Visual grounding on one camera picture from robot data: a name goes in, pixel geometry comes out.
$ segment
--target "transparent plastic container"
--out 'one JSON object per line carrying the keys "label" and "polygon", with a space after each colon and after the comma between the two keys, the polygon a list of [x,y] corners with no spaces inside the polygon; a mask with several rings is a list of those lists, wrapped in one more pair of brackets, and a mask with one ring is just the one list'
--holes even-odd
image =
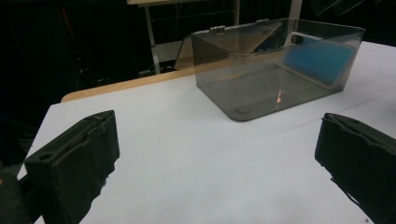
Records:
{"label": "transparent plastic container", "polygon": [[191,35],[196,84],[246,121],[342,91],[364,29],[276,20]]}

